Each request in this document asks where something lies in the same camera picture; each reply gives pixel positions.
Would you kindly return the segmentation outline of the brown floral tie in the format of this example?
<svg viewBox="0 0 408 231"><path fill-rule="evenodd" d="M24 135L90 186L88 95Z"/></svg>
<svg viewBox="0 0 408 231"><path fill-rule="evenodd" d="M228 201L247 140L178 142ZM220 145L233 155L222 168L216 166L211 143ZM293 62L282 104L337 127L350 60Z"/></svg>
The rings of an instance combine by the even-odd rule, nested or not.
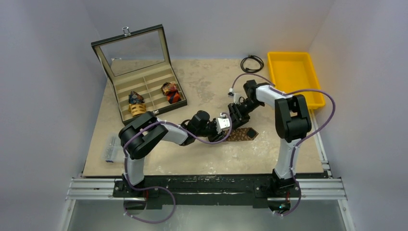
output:
<svg viewBox="0 0 408 231"><path fill-rule="evenodd" d="M231 132L226 141L253 141L258 132L253 128L237 128Z"/></svg>

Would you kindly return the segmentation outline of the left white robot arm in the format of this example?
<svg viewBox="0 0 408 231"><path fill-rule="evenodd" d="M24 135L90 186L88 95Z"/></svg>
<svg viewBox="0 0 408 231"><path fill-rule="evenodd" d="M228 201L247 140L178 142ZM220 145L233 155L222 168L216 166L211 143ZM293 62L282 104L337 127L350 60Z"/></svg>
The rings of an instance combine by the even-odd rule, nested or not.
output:
<svg viewBox="0 0 408 231"><path fill-rule="evenodd" d="M224 142L233 131L229 113L221 113L213 120L205 111L198 111L191 119L175 124L146 112L123 127L118 134L125 155L125 191L132 197L143 192L144 159L161 141L187 146L195 141L206 144Z"/></svg>

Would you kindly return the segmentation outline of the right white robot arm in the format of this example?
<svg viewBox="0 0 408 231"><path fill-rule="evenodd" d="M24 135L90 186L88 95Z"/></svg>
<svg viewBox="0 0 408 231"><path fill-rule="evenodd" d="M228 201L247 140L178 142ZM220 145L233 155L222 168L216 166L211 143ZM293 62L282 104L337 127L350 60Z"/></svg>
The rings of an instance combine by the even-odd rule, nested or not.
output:
<svg viewBox="0 0 408 231"><path fill-rule="evenodd" d="M269 105L274 110L275 129L280 138L277 164L272 172L271 192L281 196L294 186L296 144L311 131L311 120L306 99L302 94L292 95L275 89L267 83L248 80L243 86L246 98L230 89L228 95L233 103L228 105L232 128L237 129L249 122L249 114L259 106Z"/></svg>

